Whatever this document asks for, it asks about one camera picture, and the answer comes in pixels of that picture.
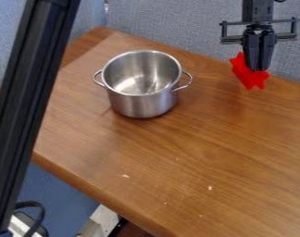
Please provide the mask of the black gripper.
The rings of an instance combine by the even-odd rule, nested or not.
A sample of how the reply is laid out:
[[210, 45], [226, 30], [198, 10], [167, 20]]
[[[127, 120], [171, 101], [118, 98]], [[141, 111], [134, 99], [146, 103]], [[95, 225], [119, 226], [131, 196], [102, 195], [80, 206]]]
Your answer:
[[[221, 43], [241, 44], [245, 56], [246, 67], [253, 71], [266, 70], [274, 53], [277, 40], [294, 40], [297, 37], [298, 19], [274, 19], [274, 2], [282, 3], [286, 0], [242, 0], [241, 21], [222, 21]], [[274, 33], [274, 23], [290, 23], [289, 32]], [[242, 25], [246, 29], [242, 35], [227, 35], [227, 27]]]

